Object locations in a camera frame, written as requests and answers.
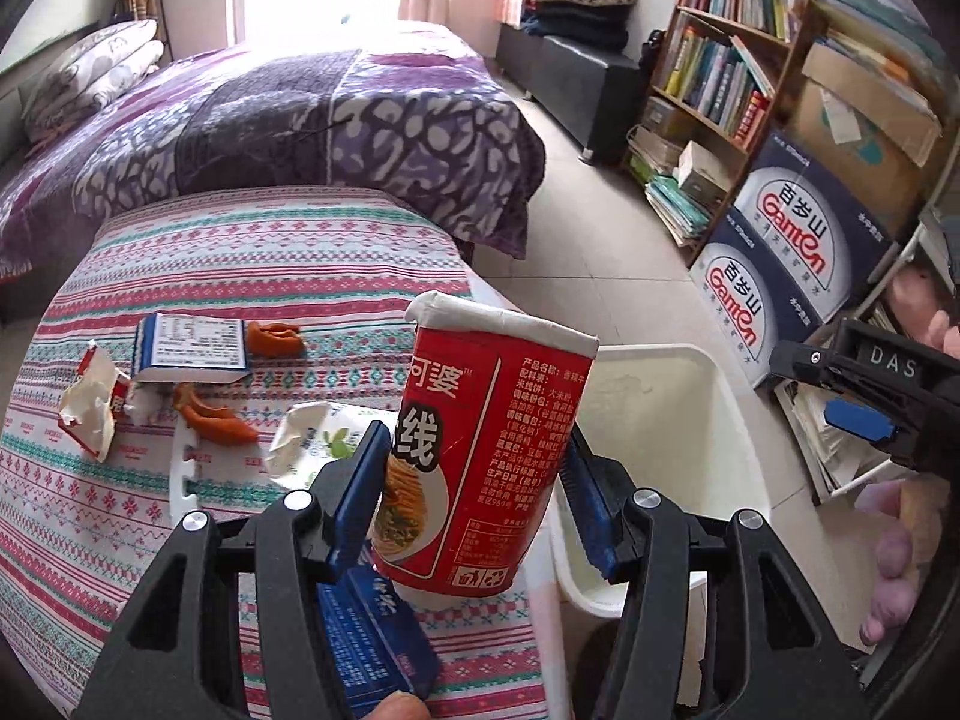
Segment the pink and teal patterned blanket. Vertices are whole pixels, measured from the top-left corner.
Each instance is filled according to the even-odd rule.
[[[147,565],[170,533],[174,413],[123,422],[104,464],[56,426],[56,407],[90,338],[128,368],[133,332],[155,311],[283,320],[304,327],[303,359],[256,361],[216,395],[260,432],[258,449],[200,454],[192,483],[217,519],[280,495],[261,466],[296,403],[400,405],[425,290],[469,296],[452,240],[372,190],[293,187],[191,196],[112,220],[37,329],[0,439],[0,630],[62,712]],[[256,594],[241,584],[248,702],[268,716]],[[421,613],[443,660],[435,717],[546,717],[539,653],[522,581],[496,599]]]

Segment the black device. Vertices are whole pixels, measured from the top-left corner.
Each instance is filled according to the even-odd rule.
[[[950,480],[957,474],[960,362],[844,320],[829,348],[781,343],[772,365],[779,375],[854,394],[886,415],[890,429],[871,440],[906,466]],[[337,581],[356,561],[391,442],[373,423],[351,458],[327,464],[310,490],[287,493],[257,517],[216,524],[203,512],[187,514],[114,625],[74,720],[246,717],[236,614],[241,572],[256,573],[272,716],[352,717],[315,583]],[[560,478],[589,560],[608,581],[629,583],[597,720],[674,716],[691,571],[707,572],[695,716],[952,714],[960,669],[956,504],[913,616],[862,686],[803,574],[760,514],[743,509],[729,522],[687,514],[656,490],[637,488],[622,464],[594,456],[576,428]]]

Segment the black bench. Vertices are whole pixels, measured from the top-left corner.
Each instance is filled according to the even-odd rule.
[[[618,163],[643,100],[640,68],[620,53],[501,25],[496,61],[583,148],[587,163]]]

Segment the screw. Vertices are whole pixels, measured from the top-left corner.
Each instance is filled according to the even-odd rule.
[[[283,504],[291,512],[300,512],[311,503],[313,503],[313,495],[307,490],[294,490],[292,493],[287,493],[287,496],[283,499]]]
[[[661,497],[656,490],[637,490],[634,493],[634,503],[640,509],[656,509],[661,504]]]
[[[200,531],[209,521],[210,518],[203,512],[190,512],[184,517],[182,525],[184,525],[184,531]]]
[[[743,509],[743,511],[736,517],[740,520],[741,525],[744,528],[749,528],[752,531],[758,531],[763,527],[763,517],[759,512],[754,512],[752,509]]]

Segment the purple bedspread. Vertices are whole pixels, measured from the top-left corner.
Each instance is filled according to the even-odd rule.
[[[100,225],[198,191],[387,191],[462,241],[522,258],[544,145],[449,30],[345,29],[319,53],[181,60],[27,162],[0,191],[0,281],[83,253]]]

